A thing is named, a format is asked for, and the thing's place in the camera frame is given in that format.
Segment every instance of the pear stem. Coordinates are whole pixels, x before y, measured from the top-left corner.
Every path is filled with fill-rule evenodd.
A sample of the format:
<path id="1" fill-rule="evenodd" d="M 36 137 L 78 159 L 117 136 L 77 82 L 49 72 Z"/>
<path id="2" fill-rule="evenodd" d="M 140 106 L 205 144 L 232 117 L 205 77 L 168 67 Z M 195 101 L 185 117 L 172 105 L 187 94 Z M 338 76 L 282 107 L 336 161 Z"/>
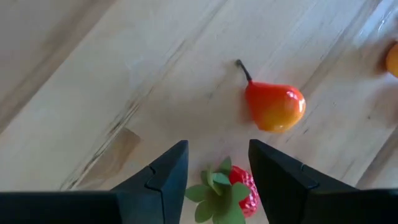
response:
<path id="1" fill-rule="evenodd" d="M 237 61 L 235 62 L 235 64 L 236 64 L 236 66 L 241 67 L 241 68 L 243 69 L 243 72 L 244 72 L 244 74 L 245 74 L 245 76 L 246 76 L 246 80 L 247 80 L 248 82 L 251 82 L 251 81 L 252 81 L 251 75 L 250 75 L 250 73 L 248 72 L 248 70 L 246 69 L 246 67 L 243 65 L 243 62 L 242 62 L 240 59 L 237 59 Z"/>

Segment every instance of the red strawberry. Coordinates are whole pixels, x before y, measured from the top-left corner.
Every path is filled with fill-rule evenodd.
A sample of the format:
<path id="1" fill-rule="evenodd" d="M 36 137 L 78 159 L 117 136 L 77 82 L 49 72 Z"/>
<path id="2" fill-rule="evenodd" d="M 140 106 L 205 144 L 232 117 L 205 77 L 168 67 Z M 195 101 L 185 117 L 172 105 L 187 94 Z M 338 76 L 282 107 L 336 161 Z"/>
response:
<path id="1" fill-rule="evenodd" d="M 231 173 L 229 173 L 229 181 L 231 184 L 240 182 L 249 187 L 251 193 L 248 197 L 239 202 L 239 206 L 242 208 L 245 218 L 249 218 L 254 215 L 260 201 L 259 193 L 257 192 L 256 185 L 254 184 L 253 176 L 237 166 L 232 166 Z"/>

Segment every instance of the table surface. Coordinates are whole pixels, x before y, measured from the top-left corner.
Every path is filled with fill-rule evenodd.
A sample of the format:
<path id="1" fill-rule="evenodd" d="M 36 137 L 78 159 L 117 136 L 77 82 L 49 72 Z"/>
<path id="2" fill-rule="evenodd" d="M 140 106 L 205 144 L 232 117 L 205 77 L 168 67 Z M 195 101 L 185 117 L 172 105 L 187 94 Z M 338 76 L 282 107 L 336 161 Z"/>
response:
<path id="1" fill-rule="evenodd" d="M 189 185 L 226 156 L 249 169 L 260 139 L 358 188 L 398 186 L 396 0 L 0 4 L 0 190 L 108 189 L 181 139 Z M 237 58 L 300 89 L 296 126 L 256 128 Z"/>

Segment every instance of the strawberry leaves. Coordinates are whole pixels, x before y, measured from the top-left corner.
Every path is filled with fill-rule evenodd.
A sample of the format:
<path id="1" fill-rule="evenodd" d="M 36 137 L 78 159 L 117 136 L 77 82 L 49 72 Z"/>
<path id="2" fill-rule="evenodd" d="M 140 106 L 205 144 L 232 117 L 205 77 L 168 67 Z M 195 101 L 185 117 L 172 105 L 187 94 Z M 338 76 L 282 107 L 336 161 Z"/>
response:
<path id="1" fill-rule="evenodd" d="M 199 203 L 195 211 L 195 221 L 203 223 L 209 219 L 214 224 L 245 223 L 239 202 L 250 194 L 250 189 L 237 182 L 231 184 L 229 174 L 232 171 L 231 158 L 227 157 L 216 172 L 209 168 L 200 173 L 202 184 L 189 187 L 185 196 Z"/>

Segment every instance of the orange fruit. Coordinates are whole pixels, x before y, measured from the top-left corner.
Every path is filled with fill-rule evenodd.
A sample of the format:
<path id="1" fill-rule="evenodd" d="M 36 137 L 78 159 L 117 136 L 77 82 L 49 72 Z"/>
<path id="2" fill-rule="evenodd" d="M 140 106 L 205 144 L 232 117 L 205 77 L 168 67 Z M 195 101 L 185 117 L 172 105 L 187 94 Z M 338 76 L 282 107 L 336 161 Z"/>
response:
<path id="1" fill-rule="evenodd" d="M 387 71 L 398 77 L 398 44 L 393 46 L 386 58 Z"/>

